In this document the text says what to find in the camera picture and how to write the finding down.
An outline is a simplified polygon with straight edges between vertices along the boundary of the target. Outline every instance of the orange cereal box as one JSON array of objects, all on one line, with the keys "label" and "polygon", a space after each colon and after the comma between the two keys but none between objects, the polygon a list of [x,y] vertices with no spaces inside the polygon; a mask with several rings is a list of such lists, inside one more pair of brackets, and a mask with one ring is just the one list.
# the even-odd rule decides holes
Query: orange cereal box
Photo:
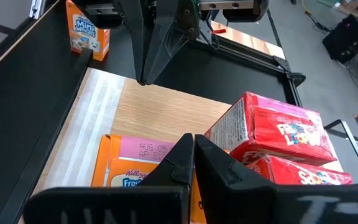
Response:
[{"label": "orange cereal box", "polygon": [[[134,187],[151,173],[175,143],[130,136],[101,138],[92,187]],[[196,173],[191,191],[191,223],[206,223]]]},{"label": "orange cereal box", "polygon": [[66,9],[71,50],[81,53],[82,48],[89,48],[93,58],[102,61],[109,51],[110,30],[94,26],[71,0],[66,1]]}]

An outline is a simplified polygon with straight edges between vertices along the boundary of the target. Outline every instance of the metal frame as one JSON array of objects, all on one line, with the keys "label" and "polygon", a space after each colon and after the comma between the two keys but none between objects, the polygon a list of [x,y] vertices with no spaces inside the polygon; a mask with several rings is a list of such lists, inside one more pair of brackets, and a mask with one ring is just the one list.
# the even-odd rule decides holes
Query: metal frame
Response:
[{"label": "metal frame", "polygon": [[33,19],[39,19],[45,11],[47,0],[32,0],[29,16]]},{"label": "metal frame", "polygon": [[358,145],[357,145],[357,142],[356,142],[356,140],[354,139],[354,136],[353,136],[353,134],[352,134],[350,128],[348,127],[348,125],[347,125],[347,123],[346,123],[345,121],[343,121],[343,120],[341,120],[341,119],[337,119],[336,121],[334,121],[334,122],[332,122],[332,123],[326,125],[326,126],[324,127],[324,129],[330,130],[330,129],[332,129],[333,127],[335,127],[335,126],[337,126],[337,125],[339,125],[339,124],[341,124],[341,125],[342,125],[342,128],[345,130],[345,134],[346,134],[347,138],[349,139],[349,141],[350,141],[350,143],[351,143],[351,145],[352,145],[352,147],[353,147],[353,150],[354,150],[354,152],[356,153],[357,158],[358,158]]},{"label": "metal frame", "polygon": [[[216,35],[215,38],[219,42],[219,48],[217,50],[214,50],[205,41],[199,39],[191,43],[206,50],[213,50],[232,60],[244,63],[249,67],[265,72],[267,75],[277,77],[284,86],[287,101],[293,105],[302,107],[302,102],[296,88],[305,80],[304,75],[292,73],[289,65],[287,69],[284,69],[280,65],[281,62],[279,62],[275,56],[268,55],[218,35]],[[217,45],[215,38],[212,38],[212,44]]]},{"label": "metal frame", "polygon": [[200,10],[252,9],[254,7],[254,0],[200,0],[198,7]]}]

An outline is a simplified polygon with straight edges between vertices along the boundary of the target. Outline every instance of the kellogg's logo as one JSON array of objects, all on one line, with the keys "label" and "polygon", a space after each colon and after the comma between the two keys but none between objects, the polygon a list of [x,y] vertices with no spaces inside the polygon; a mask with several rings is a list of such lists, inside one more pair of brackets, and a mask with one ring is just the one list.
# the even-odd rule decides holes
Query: kellogg's logo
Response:
[{"label": "kellogg's logo", "polygon": [[141,172],[140,170],[128,170],[125,175],[128,176],[122,180],[123,187],[135,187],[140,183],[149,173]]},{"label": "kellogg's logo", "polygon": [[140,179],[144,179],[149,173],[141,172],[140,170],[128,170],[125,175],[138,176]]},{"label": "kellogg's logo", "polygon": [[91,21],[89,21],[85,18],[78,17],[75,20],[74,29],[77,32],[82,32],[82,33],[88,34],[92,37],[96,37],[95,26],[92,24]]}]

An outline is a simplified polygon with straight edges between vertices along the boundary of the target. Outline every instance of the cereal box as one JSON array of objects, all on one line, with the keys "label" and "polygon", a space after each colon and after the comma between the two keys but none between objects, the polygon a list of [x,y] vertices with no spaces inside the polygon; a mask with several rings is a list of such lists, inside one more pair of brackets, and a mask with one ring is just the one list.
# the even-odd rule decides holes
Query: cereal box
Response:
[{"label": "cereal box", "polygon": [[300,164],[269,155],[247,167],[276,184],[341,185],[352,183],[352,177],[348,173]]},{"label": "cereal box", "polygon": [[243,164],[266,154],[315,166],[336,160],[319,113],[250,92],[204,135]]},{"label": "cereal box", "polygon": [[109,51],[110,30],[98,29],[71,0],[66,1],[71,50],[81,53],[86,47],[93,50],[93,58],[102,61]]},{"label": "cereal box", "polygon": [[[102,136],[92,187],[136,186],[158,166],[174,145],[130,136]],[[194,171],[190,220],[192,223],[206,223],[195,175]]]}]

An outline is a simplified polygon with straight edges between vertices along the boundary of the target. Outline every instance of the small cereal box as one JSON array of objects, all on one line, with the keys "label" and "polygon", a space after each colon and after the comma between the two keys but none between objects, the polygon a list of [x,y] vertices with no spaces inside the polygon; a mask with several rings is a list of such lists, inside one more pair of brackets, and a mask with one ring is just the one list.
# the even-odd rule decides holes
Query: small cereal box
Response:
[{"label": "small cereal box", "polygon": [[66,9],[71,50],[81,53],[82,48],[89,48],[93,58],[102,61],[109,51],[110,30],[94,26],[71,0],[66,1]]},{"label": "small cereal box", "polygon": [[247,167],[276,184],[341,185],[352,183],[352,177],[348,173],[300,164],[270,155],[258,159]]},{"label": "small cereal box", "polygon": [[[136,186],[158,166],[174,145],[130,136],[102,136],[92,187]],[[195,170],[190,206],[190,222],[206,223]]]}]

